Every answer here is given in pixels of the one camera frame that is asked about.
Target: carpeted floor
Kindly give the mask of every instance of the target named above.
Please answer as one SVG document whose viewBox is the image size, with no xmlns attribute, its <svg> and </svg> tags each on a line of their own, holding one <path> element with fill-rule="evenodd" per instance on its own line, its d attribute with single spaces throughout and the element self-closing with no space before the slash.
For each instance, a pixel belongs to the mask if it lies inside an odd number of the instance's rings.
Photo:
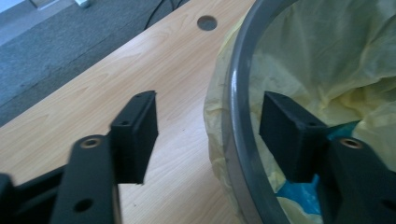
<svg viewBox="0 0 396 224">
<path fill-rule="evenodd" d="M 165 0 L 155 10 L 161 1 L 71 4 L 0 45 L 0 126 L 171 13 L 180 0 Z M 38 13 L 50 13 L 45 10 L 55 4 Z"/>
</svg>

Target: gray plastic rim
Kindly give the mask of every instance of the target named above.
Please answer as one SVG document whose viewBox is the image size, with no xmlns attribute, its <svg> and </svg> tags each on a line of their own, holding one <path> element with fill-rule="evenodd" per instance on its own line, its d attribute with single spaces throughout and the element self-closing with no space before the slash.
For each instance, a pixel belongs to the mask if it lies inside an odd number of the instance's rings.
<svg viewBox="0 0 396 224">
<path fill-rule="evenodd" d="M 264 171 L 254 140 L 248 103 L 248 80 L 256 45 L 263 32 L 297 0 L 257 0 L 236 38 L 222 118 L 227 170 L 233 193 L 247 223 L 289 223 Z"/>
</svg>

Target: wooden table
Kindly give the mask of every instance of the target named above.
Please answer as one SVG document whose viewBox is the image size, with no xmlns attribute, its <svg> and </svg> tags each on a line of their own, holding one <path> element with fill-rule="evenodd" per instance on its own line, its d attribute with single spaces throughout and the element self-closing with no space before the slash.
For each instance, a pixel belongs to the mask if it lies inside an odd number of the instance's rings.
<svg viewBox="0 0 396 224">
<path fill-rule="evenodd" d="M 20 184 L 67 162 L 79 138 L 106 134 L 129 99 L 155 90 L 160 136 L 146 183 L 121 185 L 124 223 L 233 223 L 208 158 L 206 89 L 219 48 L 253 0 L 190 0 L 0 129 L 0 172 Z M 214 16 L 218 27 L 196 23 Z"/>
</svg>

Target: trash can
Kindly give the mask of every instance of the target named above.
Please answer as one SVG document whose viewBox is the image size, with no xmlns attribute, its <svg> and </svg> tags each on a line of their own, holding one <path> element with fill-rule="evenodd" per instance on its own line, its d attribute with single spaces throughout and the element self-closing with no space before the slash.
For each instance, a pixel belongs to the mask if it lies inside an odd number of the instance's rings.
<svg viewBox="0 0 396 224">
<path fill-rule="evenodd" d="M 276 193 L 285 176 L 259 136 L 264 91 L 288 95 L 396 171 L 396 2 L 258 0 L 220 50 L 205 99 L 210 159 L 246 223 L 322 223 Z"/>
</svg>

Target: yellow translucent plastic bag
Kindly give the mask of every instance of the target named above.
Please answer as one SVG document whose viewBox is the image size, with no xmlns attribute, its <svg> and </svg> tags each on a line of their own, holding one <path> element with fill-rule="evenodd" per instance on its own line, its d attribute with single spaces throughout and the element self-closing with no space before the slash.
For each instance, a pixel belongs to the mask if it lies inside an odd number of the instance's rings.
<svg viewBox="0 0 396 224">
<path fill-rule="evenodd" d="M 360 120 L 353 132 L 396 172 L 396 1 L 300 0 L 270 24 L 252 58 L 249 103 L 256 144 L 274 192 L 285 177 L 258 135 L 264 91 L 288 95 L 329 126 Z M 223 154 L 223 91 L 241 21 L 227 35 L 205 100 L 210 159 L 235 213 Z M 321 223 L 278 198 L 292 223 Z"/>
</svg>

